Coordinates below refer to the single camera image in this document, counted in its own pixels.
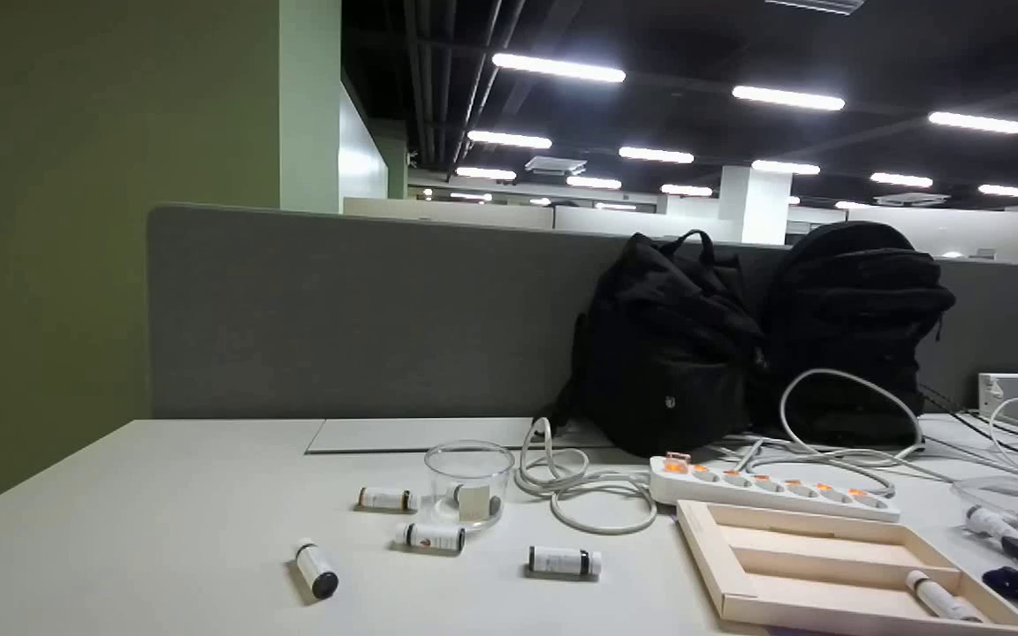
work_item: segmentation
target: small white object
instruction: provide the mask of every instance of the small white object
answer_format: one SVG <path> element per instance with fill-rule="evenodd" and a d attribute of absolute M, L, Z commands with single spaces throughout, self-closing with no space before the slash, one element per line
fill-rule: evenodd
<path fill-rule="evenodd" d="M 970 505 L 966 513 L 966 527 L 977 538 L 993 538 L 1001 543 L 1001 538 L 1018 538 L 1018 528 L 1007 524 L 1007 517 Z"/>
<path fill-rule="evenodd" d="M 596 580 L 604 571 L 604 554 L 586 549 L 532 543 L 526 571 L 560 580 Z"/>
<path fill-rule="evenodd" d="M 298 566 L 298 574 L 299 574 L 299 581 L 308 587 L 308 594 L 313 600 L 326 600 L 326 597 L 335 594 L 340 574 L 335 574 L 335 570 L 322 557 L 322 550 L 312 541 L 302 541 L 298 549 L 292 566 Z"/>
<path fill-rule="evenodd" d="M 361 486 L 358 508 L 412 513 L 418 501 L 407 486 Z"/>
<path fill-rule="evenodd" d="M 916 570 L 916 571 L 904 574 L 904 581 L 937 619 L 977 622 L 977 616 L 968 603 L 961 603 L 953 594 L 948 594 L 926 571 Z"/>
<path fill-rule="evenodd" d="M 464 554 L 467 528 L 453 524 L 411 524 L 401 543 L 411 550 Z"/>
<path fill-rule="evenodd" d="M 491 517 L 491 486 L 486 485 L 459 485 L 454 505 L 464 524 L 479 524 Z"/>

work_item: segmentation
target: wooden board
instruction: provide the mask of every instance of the wooden board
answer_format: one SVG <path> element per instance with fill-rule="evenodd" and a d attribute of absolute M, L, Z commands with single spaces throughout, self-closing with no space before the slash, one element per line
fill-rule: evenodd
<path fill-rule="evenodd" d="M 896 524 L 678 501 L 678 528 L 723 622 L 817 633 L 1018 633 L 1018 610 Z M 909 594 L 926 571 L 982 622 Z"/>

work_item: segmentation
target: white cylinder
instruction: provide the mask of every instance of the white cylinder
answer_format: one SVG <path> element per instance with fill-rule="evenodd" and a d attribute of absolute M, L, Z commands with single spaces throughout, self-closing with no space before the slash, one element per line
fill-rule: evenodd
<path fill-rule="evenodd" d="M 977 616 L 970 606 L 966 606 L 953 594 L 948 594 L 926 571 L 916 570 L 916 571 L 904 574 L 904 581 L 937 619 L 977 622 Z"/>
<path fill-rule="evenodd" d="M 1001 538 L 1018 538 L 1018 528 L 1014 528 L 1001 513 L 977 508 L 977 505 L 970 505 L 970 508 L 966 513 L 966 527 L 968 527 L 970 532 L 982 532 L 982 538 L 993 538 L 993 541 L 1001 541 Z"/>
<path fill-rule="evenodd" d="M 299 574 L 299 581 L 308 587 L 308 594 L 312 594 L 313 600 L 326 600 L 326 597 L 335 594 L 340 574 L 335 574 L 335 570 L 322 557 L 322 550 L 318 550 L 313 543 L 299 543 L 292 566 L 298 566 L 298 574 Z"/>
<path fill-rule="evenodd" d="M 358 508 L 412 513 L 412 493 L 407 486 L 361 486 Z"/>
<path fill-rule="evenodd" d="M 532 574 L 566 574 L 566 580 L 596 580 L 604 571 L 604 554 L 600 550 L 583 550 L 583 549 L 532 543 L 526 571 L 532 571 Z"/>
<path fill-rule="evenodd" d="M 464 543 L 467 543 L 467 528 L 464 527 L 450 527 L 450 524 L 411 524 L 401 543 L 411 550 L 459 554 Z"/>

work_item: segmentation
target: green wall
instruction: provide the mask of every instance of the green wall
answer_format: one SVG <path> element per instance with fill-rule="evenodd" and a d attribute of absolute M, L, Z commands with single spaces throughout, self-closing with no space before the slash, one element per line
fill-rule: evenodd
<path fill-rule="evenodd" d="M 278 205 L 340 212 L 340 0 L 278 3 Z"/>
<path fill-rule="evenodd" d="M 0 3 L 0 490 L 149 414 L 149 207 L 278 205 L 278 27 L 268 0 Z"/>

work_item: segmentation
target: gray fabric partition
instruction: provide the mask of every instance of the gray fabric partition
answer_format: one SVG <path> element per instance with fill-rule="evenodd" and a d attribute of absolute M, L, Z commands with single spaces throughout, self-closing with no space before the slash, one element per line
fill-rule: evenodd
<path fill-rule="evenodd" d="M 149 219 L 156 417 L 537 414 L 617 238 L 168 205 Z M 738 247 L 750 298 L 779 251 Z M 1018 266 L 943 268 L 922 381 L 1018 368 Z"/>

